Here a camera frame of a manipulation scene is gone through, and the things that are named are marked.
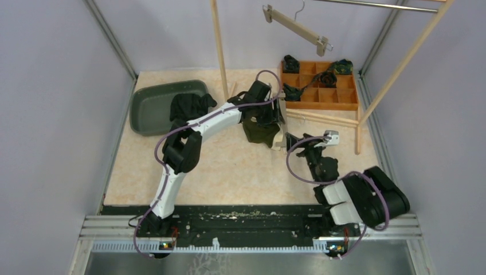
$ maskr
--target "cable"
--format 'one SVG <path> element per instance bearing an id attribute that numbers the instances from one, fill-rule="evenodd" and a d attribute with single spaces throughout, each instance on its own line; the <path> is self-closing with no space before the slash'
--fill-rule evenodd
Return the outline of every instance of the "cable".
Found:
<path id="1" fill-rule="evenodd" d="M 348 245 L 349 243 L 349 229 L 347 227 L 344 228 L 344 245 Z"/>
<path id="2" fill-rule="evenodd" d="M 277 92 L 277 94 L 271 98 L 270 100 L 268 101 L 264 101 L 264 102 L 260 102 L 260 103 L 246 103 L 246 104 L 241 104 L 241 105 L 235 105 L 235 106 L 231 106 L 231 107 L 228 107 L 224 110 L 219 110 L 218 112 L 215 112 L 215 113 L 212 113 L 210 116 L 202 119 L 201 121 L 199 121 L 198 123 L 194 123 L 194 124 L 189 124 L 189 125 L 186 125 L 186 126 L 183 126 L 183 127 L 180 127 L 180 128 L 177 128 L 177 129 L 174 129 L 172 131 L 170 131 L 169 133 L 167 133 L 166 135 L 164 135 L 158 142 L 157 142 L 157 145 L 155 146 L 155 150 L 154 150 L 154 156 L 155 156 L 155 160 L 157 160 L 158 163 L 160 163 L 163 167 L 164 167 L 164 170 L 165 170 L 165 178 L 164 178 L 164 183 L 162 184 L 162 190 L 160 191 L 159 195 L 157 196 L 156 198 L 156 201 L 154 202 L 154 204 L 147 210 L 147 212 L 145 212 L 145 214 L 143 214 L 142 218 L 138 220 L 138 223 L 137 223 L 137 226 L 135 228 L 135 231 L 134 231 L 134 238 L 133 238 L 133 243 L 134 243 L 134 246 L 135 246 L 135 250 L 140 253 L 141 255 L 143 255 L 144 257 L 146 258 L 152 258 L 148 255 L 146 255 L 145 253 L 142 253 L 136 243 L 136 235 L 137 235 L 137 232 L 140 228 L 140 225 L 142 224 L 142 222 L 147 218 L 147 216 L 149 215 L 150 212 L 152 212 L 152 210 L 155 208 L 155 206 L 157 206 L 157 204 L 159 203 L 159 201 L 161 200 L 162 198 L 162 195 L 164 194 L 164 191 L 166 189 L 166 186 L 167 186 L 167 181 L 168 181 L 168 176 L 169 176 L 169 173 L 168 173 L 168 168 L 167 168 L 167 165 L 161 160 L 159 159 L 159 156 L 158 156 L 158 151 L 159 151 L 159 147 L 160 145 L 162 144 L 162 142 L 164 140 L 166 140 L 169 136 L 175 134 L 175 133 L 178 133 L 178 132 L 181 132 L 183 130 L 186 130 L 186 129 L 189 129 L 189 128 L 192 128 L 192 127 L 195 127 L 197 125 L 200 125 L 212 118 L 214 118 L 215 116 L 218 116 L 226 111 L 229 111 L 229 110 L 233 110 L 233 109 L 237 109 L 237 108 L 242 108 L 242 107 L 252 107 L 252 106 L 263 106 L 263 105 L 266 105 L 266 104 L 271 104 L 272 102 L 274 102 L 275 100 L 277 100 L 279 98 L 279 95 L 282 91 L 282 84 L 280 82 L 280 79 L 279 77 L 277 76 L 277 74 L 275 74 L 274 72 L 272 72 L 271 70 L 261 70 L 257 73 L 257 76 L 255 77 L 255 80 L 258 80 L 259 76 L 262 74 L 262 73 L 270 73 L 271 75 L 275 76 L 278 84 L 279 84 L 279 91 Z"/>
<path id="3" fill-rule="evenodd" d="M 129 227 L 133 227 L 133 228 L 135 228 L 135 226 L 136 226 L 136 225 L 133 225 L 133 224 L 131 223 L 131 221 L 133 221 L 134 219 L 137 219 L 138 217 L 141 217 L 141 216 L 142 216 L 142 214 L 137 215 L 137 216 L 135 216 L 135 217 L 133 217 L 133 218 L 129 219 L 129 220 L 128 220 L 128 226 L 129 226 Z"/>
<path id="4" fill-rule="evenodd" d="M 292 174 L 292 176 L 294 176 L 296 179 L 300 180 L 300 181 L 303 181 L 303 182 L 307 182 L 307 183 L 312 183 L 312 184 L 319 184 L 319 185 L 329 185 L 329 184 L 333 184 L 335 182 L 338 182 L 340 180 L 343 180 L 344 178 L 347 178 L 349 176 L 353 176 L 353 175 L 356 175 L 362 179 L 364 179 L 370 186 L 371 188 L 373 188 L 373 190 L 375 191 L 376 195 L 378 196 L 379 200 L 381 201 L 381 203 L 383 204 L 383 210 L 385 212 L 385 224 L 381 227 L 375 227 L 373 228 L 373 230 L 376 230 L 376 231 L 384 231 L 388 228 L 388 224 L 390 223 L 390 211 L 388 209 L 388 205 L 386 204 L 386 201 L 385 201 L 385 198 L 383 197 L 383 195 L 381 194 L 380 190 L 378 189 L 378 187 L 376 186 L 376 184 L 373 182 L 373 180 L 371 178 L 369 178 L 367 175 L 363 174 L 363 173 L 360 173 L 360 172 L 356 172 L 356 171 L 351 171 L 349 172 L 348 174 L 346 174 L 345 176 L 341 177 L 340 179 L 337 179 L 337 180 L 333 180 L 331 182 L 315 182 L 315 181 L 312 181 L 312 180 L 307 180 L 307 179 L 304 179 L 300 176 L 298 176 L 297 174 L 295 174 L 292 169 L 290 168 L 290 163 L 289 163 L 289 158 L 290 158 L 290 154 L 301 144 L 305 143 L 305 142 L 310 142 L 312 140 L 322 140 L 322 139 L 325 139 L 326 137 L 325 136 L 313 136 L 313 137 L 309 137 L 309 138 L 305 138 L 305 139 L 302 139 L 302 140 L 299 140 L 297 143 L 295 143 L 287 152 L 287 157 L 285 158 L 285 162 L 287 164 L 287 169 L 289 170 L 290 174 Z M 354 248 L 356 247 L 357 244 L 360 243 L 361 239 L 363 239 L 363 237 L 365 236 L 365 232 L 366 232 L 366 229 L 367 229 L 367 226 L 365 225 L 364 228 L 363 228 L 363 231 L 361 232 L 361 235 L 359 236 L 358 240 L 343 254 L 343 255 L 340 255 L 338 257 L 338 259 L 342 259 L 343 257 L 349 255 L 349 253 L 351 251 L 354 250 Z"/>

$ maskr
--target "wooden stick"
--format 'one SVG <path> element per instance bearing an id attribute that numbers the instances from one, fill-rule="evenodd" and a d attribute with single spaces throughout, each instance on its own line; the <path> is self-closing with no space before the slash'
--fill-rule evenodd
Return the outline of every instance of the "wooden stick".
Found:
<path id="1" fill-rule="evenodd" d="M 358 109 L 356 110 L 356 120 L 359 121 L 361 117 L 361 104 L 358 103 Z M 354 135 L 354 142 L 355 142 L 355 154 L 361 154 L 361 126 L 358 124 L 356 125 L 355 135 Z"/>
<path id="2" fill-rule="evenodd" d="M 341 123 L 358 125 L 358 121 L 353 120 L 353 119 L 344 119 L 342 117 L 321 115 L 319 113 L 311 113 L 311 112 L 300 111 L 300 110 L 295 110 L 295 109 L 287 109 L 287 113 L 291 113 L 291 114 L 294 114 L 294 115 L 317 117 L 318 119 L 326 119 L 326 120 L 329 120 L 329 121 L 336 121 L 336 122 L 341 122 Z"/>
<path id="3" fill-rule="evenodd" d="M 287 140 L 286 140 L 286 137 L 285 137 L 285 133 L 288 132 L 288 119 L 287 119 L 287 109 L 285 107 L 285 102 L 286 102 L 285 101 L 285 94 L 281 93 L 279 95 L 279 99 L 277 99 L 277 100 L 279 101 L 280 112 L 282 113 L 282 117 L 284 118 L 285 123 L 279 124 L 282 132 L 284 133 L 284 136 L 283 136 L 281 142 L 275 142 L 275 146 L 286 147 L 287 146 Z"/>
<path id="4" fill-rule="evenodd" d="M 223 46 L 221 43 L 220 18 L 218 16 L 218 6 L 216 0 L 210 0 L 211 11 L 213 13 L 214 36 L 216 37 L 216 50 L 218 51 L 218 61 L 220 62 L 221 81 L 223 82 L 223 92 L 225 100 L 228 96 L 228 81 L 226 80 L 225 58 L 223 55 Z"/>
<path id="5" fill-rule="evenodd" d="M 315 121 L 320 123 L 338 125 L 338 126 L 343 126 L 348 128 L 356 128 L 356 125 L 351 125 L 351 124 L 346 124 L 346 123 L 341 123 L 341 122 L 331 121 L 331 120 L 325 120 L 325 119 L 318 119 L 317 117 L 305 117 L 305 116 L 294 115 L 290 113 L 287 114 L 287 117 L 291 117 L 293 119 L 303 119 L 303 120 Z"/>
<path id="6" fill-rule="evenodd" d="M 427 27 L 424 28 L 420 36 L 417 38 L 413 46 L 409 49 L 407 55 L 402 59 L 400 64 L 395 68 L 395 71 L 393 74 L 390 76 L 390 78 L 386 81 L 384 84 L 383 88 L 379 91 L 378 95 L 375 97 L 373 102 L 370 104 L 366 112 L 364 113 L 363 117 L 361 117 L 361 120 L 359 121 L 359 125 L 362 126 L 368 117 L 371 115 L 371 113 L 374 111 L 374 109 L 377 107 L 378 103 L 383 99 L 385 94 L 388 92 L 388 90 L 391 88 L 391 86 L 395 83 L 395 80 L 397 80 L 398 76 L 403 72 L 405 67 L 408 65 L 412 57 L 416 54 L 420 46 L 425 42 L 429 34 L 432 32 L 432 30 L 436 27 L 436 25 L 439 23 L 439 21 L 442 19 L 444 14 L 447 12 L 447 10 L 450 8 L 454 0 L 447 0 L 442 6 L 439 7 L 438 12 L 432 17 L 432 19 L 429 21 L 427 24 Z"/>
<path id="7" fill-rule="evenodd" d="M 236 96 L 236 81 L 233 82 L 233 85 L 231 86 L 231 97 Z"/>

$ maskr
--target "marble-patterned surface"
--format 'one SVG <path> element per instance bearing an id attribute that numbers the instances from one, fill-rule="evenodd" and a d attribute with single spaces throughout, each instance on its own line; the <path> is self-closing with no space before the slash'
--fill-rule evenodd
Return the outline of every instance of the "marble-patterned surface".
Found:
<path id="1" fill-rule="evenodd" d="M 259 69 L 227 70 L 228 86 L 236 81 L 236 92 L 247 91 Z M 206 83 L 209 93 L 224 100 L 219 70 L 178 70 L 142 72 L 136 91 L 152 85 L 199 79 Z M 271 74 L 260 80 L 277 87 Z M 349 119 L 355 112 L 313 111 Z M 340 144 L 324 150 L 324 155 L 339 160 L 339 173 L 363 171 L 377 165 L 367 126 L 362 130 L 362 152 L 354 154 L 354 129 L 300 119 L 288 119 L 288 130 L 296 136 L 304 132 L 321 135 L 327 129 L 340 133 Z M 147 205 L 155 196 L 162 166 L 154 159 L 154 147 L 160 136 L 143 137 L 134 133 L 127 118 L 113 172 L 106 193 L 105 205 Z M 303 158 L 291 156 L 293 170 L 311 179 Z M 234 125 L 206 141 L 197 167 L 185 178 L 177 196 L 182 205 L 232 204 L 293 204 L 315 203 L 313 185 L 295 179 L 285 165 L 283 151 L 270 150 L 264 144 L 249 143 L 241 125 Z"/>

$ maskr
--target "wooden compartment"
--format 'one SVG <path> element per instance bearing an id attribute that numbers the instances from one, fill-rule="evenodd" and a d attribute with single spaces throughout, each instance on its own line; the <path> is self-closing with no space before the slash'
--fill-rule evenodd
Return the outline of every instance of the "wooden compartment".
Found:
<path id="1" fill-rule="evenodd" d="M 305 86 L 307 86 L 309 83 L 311 83 L 312 79 L 314 78 L 314 75 L 315 74 L 300 74 L 299 75 L 299 88 L 302 89 Z M 319 83 L 316 81 L 314 84 L 312 84 L 311 87 L 318 88 Z"/>
<path id="2" fill-rule="evenodd" d="M 303 88 L 309 84 L 313 77 L 324 72 L 332 62 L 301 61 L 299 74 L 283 73 L 280 64 L 280 79 L 292 87 Z M 336 75 L 338 82 L 336 88 L 325 88 L 320 82 L 315 82 L 307 88 L 300 101 L 287 101 L 290 109 L 317 109 L 317 110 L 344 110 L 356 111 L 358 109 L 358 94 L 354 76 Z"/>
<path id="3" fill-rule="evenodd" d="M 316 74 L 316 62 L 302 61 L 300 63 L 299 74 Z"/>
<path id="4" fill-rule="evenodd" d="M 307 88 L 300 96 L 301 102 L 316 102 L 319 101 L 319 89 Z"/>

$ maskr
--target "crumpled fabric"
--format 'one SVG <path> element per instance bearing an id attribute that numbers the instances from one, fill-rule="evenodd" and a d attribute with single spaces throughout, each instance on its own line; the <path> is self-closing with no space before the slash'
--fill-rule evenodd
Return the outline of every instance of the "crumpled fabric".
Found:
<path id="1" fill-rule="evenodd" d="M 352 62 L 347 59 L 342 59 L 331 64 L 328 69 L 329 72 L 341 75 L 352 74 Z"/>
<path id="2" fill-rule="evenodd" d="M 251 121 L 251 119 L 243 120 L 243 131 L 245 131 L 246 139 L 251 143 L 265 143 L 268 148 L 272 148 L 273 139 L 280 131 L 277 123 L 268 125 L 258 125 L 258 123 Z"/>
<path id="3" fill-rule="evenodd" d="M 198 96 L 193 93 L 181 93 L 174 96 L 170 104 L 170 121 L 182 119 L 184 121 L 198 119 L 207 115 L 210 107 L 218 103 L 210 94 Z"/>

